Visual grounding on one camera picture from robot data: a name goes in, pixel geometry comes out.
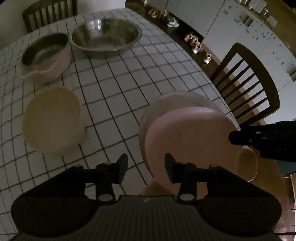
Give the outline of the cream white bowl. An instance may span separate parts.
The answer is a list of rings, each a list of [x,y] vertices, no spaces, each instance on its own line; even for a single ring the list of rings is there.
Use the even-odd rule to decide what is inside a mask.
[[[22,131],[25,142],[42,154],[69,153],[85,133],[82,105],[77,95],[65,87],[46,88],[28,104]]]

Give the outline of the pink bear-shaped plate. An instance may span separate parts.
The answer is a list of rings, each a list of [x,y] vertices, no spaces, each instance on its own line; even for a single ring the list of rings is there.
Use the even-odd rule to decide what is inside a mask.
[[[165,170],[165,154],[177,162],[189,162],[198,168],[219,165],[250,182],[258,163],[248,146],[233,145],[228,135],[237,128],[221,111],[205,107],[179,108],[140,122],[139,146],[152,175],[143,195],[177,195],[180,186],[170,182]]]

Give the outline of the pink steel-lined bowl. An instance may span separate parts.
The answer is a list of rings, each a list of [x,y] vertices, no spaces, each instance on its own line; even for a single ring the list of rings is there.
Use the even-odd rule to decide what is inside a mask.
[[[70,65],[70,41],[65,33],[49,34],[33,42],[22,55],[18,75],[43,84],[57,79]]]

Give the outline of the large stainless steel bowl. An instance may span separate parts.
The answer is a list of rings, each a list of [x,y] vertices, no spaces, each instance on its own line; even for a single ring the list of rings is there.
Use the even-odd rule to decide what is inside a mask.
[[[79,25],[71,33],[71,43],[90,56],[113,55],[133,46],[142,37],[141,28],[129,21],[103,18]]]

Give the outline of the right wooden chair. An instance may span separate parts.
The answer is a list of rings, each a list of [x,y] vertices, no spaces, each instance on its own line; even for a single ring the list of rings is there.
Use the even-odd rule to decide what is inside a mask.
[[[235,43],[210,76],[240,128],[280,109],[280,97],[269,72],[248,48]]]

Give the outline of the wooden chair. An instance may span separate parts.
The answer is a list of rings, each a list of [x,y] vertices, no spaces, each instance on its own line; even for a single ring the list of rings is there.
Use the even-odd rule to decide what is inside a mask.
[[[235,43],[210,76],[240,128],[280,109],[280,97],[269,72],[248,48]]]
[[[78,15],[78,1],[43,0],[26,10],[22,17],[28,33],[51,23]]]

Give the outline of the white checkered tablecloth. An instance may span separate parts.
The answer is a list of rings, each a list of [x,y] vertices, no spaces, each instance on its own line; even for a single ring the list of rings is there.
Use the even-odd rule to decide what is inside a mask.
[[[143,32],[134,46],[101,59],[72,47],[69,68],[51,86],[72,90],[82,104],[86,134],[65,156],[34,151],[22,136],[23,114],[43,87],[17,75],[22,54],[50,32],[71,33],[78,25],[103,17],[128,19]],[[141,194],[152,177],[138,143],[145,108],[158,96],[174,90],[201,94],[233,119],[229,108],[200,65],[173,39],[130,9],[79,15],[27,34],[1,51],[1,240],[17,233],[11,205],[22,193],[74,165],[94,168],[100,162],[128,155],[128,170],[116,195]]]

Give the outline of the far wooden chair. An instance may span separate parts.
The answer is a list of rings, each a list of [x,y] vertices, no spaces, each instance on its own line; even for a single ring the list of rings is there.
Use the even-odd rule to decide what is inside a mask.
[[[78,1],[43,0],[26,10],[22,17],[28,33],[51,23],[78,15]]]

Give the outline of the white cabinet wall unit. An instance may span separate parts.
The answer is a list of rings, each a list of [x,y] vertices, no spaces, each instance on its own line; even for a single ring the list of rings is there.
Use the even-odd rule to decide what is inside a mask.
[[[147,1],[167,10],[203,36],[203,44],[222,60],[234,43],[250,49],[264,64],[280,96],[280,109],[266,123],[295,120],[295,56],[286,44],[237,1]]]

